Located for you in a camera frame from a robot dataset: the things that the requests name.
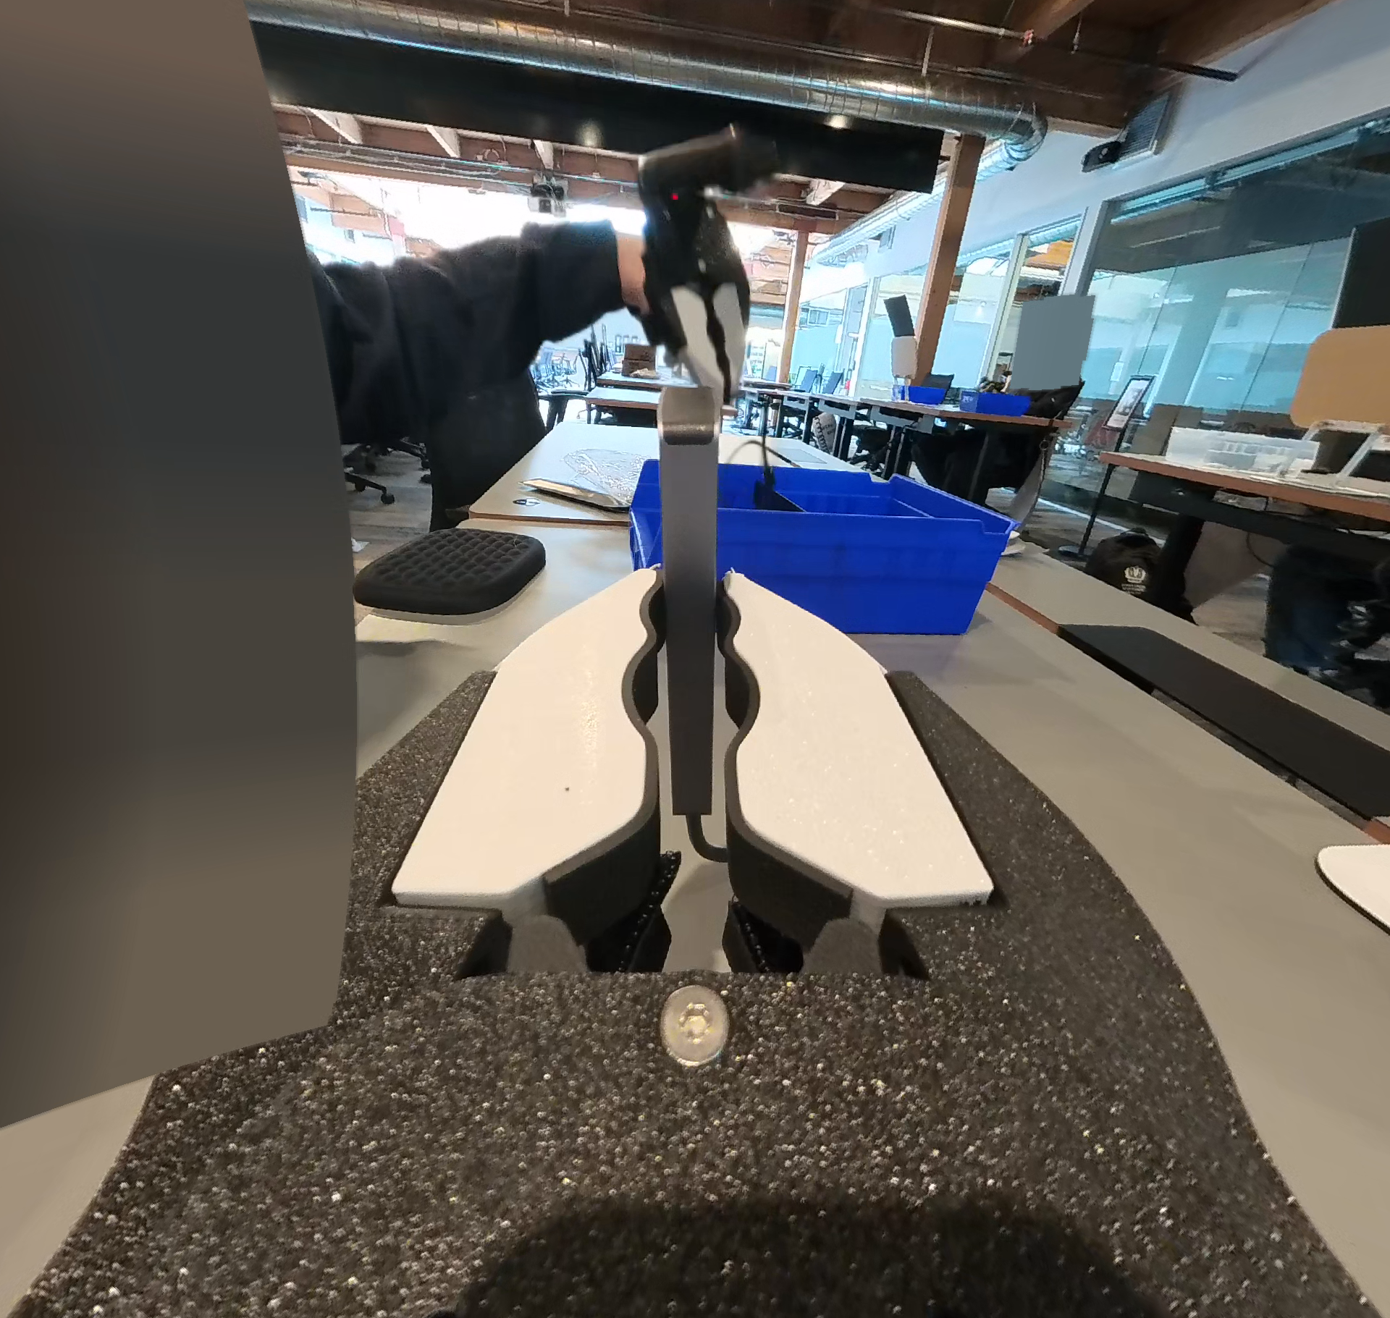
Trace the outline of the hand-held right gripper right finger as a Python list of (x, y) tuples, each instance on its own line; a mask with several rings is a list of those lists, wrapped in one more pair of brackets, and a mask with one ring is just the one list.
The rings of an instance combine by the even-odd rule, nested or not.
[(908, 676), (749, 576), (722, 581), (722, 950), (753, 975), (923, 975), (908, 921), (998, 902)]

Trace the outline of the wooden support post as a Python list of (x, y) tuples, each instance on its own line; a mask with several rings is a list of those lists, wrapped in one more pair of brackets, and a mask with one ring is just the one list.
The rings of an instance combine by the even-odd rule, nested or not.
[(986, 141), (980, 135), (960, 135), (948, 166), (946, 190), (916, 321), (916, 371), (912, 382), (920, 386), (927, 384), (935, 369), (984, 148)]

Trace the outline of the black overhead beam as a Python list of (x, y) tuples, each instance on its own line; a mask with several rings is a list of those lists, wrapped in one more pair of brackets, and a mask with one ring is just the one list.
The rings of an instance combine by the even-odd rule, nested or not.
[(781, 173), (929, 192), (939, 128), (830, 118), (777, 103), (483, 61), (253, 23), (274, 101), (641, 156), (730, 126), (775, 143)]

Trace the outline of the black desk mat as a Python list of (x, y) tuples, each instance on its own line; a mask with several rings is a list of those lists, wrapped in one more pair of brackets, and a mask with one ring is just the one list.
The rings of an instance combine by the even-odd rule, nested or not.
[(1060, 627), (1060, 638), (1148, 694), (1189, 709), (1358, 819), (1387, 821), (1387, 749), (1161, 633)]

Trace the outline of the silver ventilation duct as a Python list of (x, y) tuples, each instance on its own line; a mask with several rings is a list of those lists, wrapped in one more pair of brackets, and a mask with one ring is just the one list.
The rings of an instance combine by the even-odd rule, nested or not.
[(244, 0), (253, 23), (359, 38), (629, 86), (667, 88), (853, 122), (980, 135), (1030, 158), (1043, 107), (1009, 84), (923, 76), (827, 54), (660, 29), (635, 38), (574, 21), (441, 0)]

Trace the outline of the plastic bag on table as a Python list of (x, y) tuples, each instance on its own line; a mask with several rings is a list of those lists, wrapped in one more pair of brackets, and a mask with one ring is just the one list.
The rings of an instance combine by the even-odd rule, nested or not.
[(654, 464), (641, 454), (578, 449), (565, 452), (551, 471), (527, 479), (525, 487), (601, 511), (629, 511), (644, 469)]

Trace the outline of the blue plastic bin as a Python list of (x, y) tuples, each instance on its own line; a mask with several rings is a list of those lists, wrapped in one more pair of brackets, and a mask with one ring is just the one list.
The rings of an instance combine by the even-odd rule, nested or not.
[(718, 578), (735, 572), (846, 635), (961, 635), (1011, 521), (910, 477), (720, 466)]

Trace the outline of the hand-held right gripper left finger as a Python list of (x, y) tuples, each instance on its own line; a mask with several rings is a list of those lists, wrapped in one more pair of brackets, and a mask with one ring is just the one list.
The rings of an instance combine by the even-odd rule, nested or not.
[(392, 882), (397, 906), (498, 916), (510, 969), (661, 961), (661, 587), (637, 570), (498, 665)]

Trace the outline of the black mesh wrist rest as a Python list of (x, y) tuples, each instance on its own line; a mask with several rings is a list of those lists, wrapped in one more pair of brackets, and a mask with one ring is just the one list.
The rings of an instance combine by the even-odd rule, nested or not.
[(519, 532), (430, 532), (367, 564), (354, 599), (371, 612), (466, 618), (500, 610), (547, 564), (540, 540)]

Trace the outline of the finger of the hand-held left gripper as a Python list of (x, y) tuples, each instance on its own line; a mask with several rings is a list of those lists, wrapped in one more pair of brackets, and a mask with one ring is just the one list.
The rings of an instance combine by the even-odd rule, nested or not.
[(739, 291), (715, 291), (711, 300), (711, 338), (720, 374), (722, 403), (737, 399), (745, 371), (751, 302)]
[(677, 365), (692, 384), (728, 393), (732, 390), (732, 285), (716, 289), (679, 285), (671, 291), (671, 302), (680, 333)]

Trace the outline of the black wall-mounted unit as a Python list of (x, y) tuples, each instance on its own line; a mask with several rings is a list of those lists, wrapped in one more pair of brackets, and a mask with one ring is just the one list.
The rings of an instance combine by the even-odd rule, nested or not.
[(1170, 129), (1176, 101), (1178, 95), (1172, 90), (1149, 97), (1115, 137), (1087, 150), (1083, 173), (1094, 175), (1159, 154)]

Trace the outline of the person's left forearm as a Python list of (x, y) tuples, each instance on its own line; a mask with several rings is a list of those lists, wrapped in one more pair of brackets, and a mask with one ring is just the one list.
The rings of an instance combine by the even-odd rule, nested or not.
[(424, 441), (454, 403), (627, 308), (623, 251), (610, 223), (555, 223), (388, 266), (310, 253), (339, 441)]

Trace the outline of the wooden office desk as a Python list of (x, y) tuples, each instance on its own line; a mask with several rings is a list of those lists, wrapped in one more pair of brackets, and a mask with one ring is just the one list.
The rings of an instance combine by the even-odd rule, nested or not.
[(1258, 475), (1121, 452), (1104, 452), (1102, 462), (1136, 475), (1134, 502), (1174, 515), (1144, 593), (1146, 602), (1168, 614), (1191, 614), (1186, 576), (1208, 524), (1368, 566), (1389, 559), (1387, 485), (1358, 494), (1334, 475)]

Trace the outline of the black backpack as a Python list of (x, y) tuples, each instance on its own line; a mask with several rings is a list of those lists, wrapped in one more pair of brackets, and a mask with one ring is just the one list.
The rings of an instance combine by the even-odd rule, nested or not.
[(1132, 528), (1104, 538), (1089, 553), (1085, 576), (1148, 600), (1163, 559), (1165, 547), (1149, 532)]

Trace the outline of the grey usb hub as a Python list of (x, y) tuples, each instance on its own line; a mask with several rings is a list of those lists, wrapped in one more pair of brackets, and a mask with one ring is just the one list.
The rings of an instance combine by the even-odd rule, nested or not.
[(715, 657), (722, 405), (715, 390), (673, 386), (658, 409), (661, 555), (669, 656), (671, 806), (713, 811)]

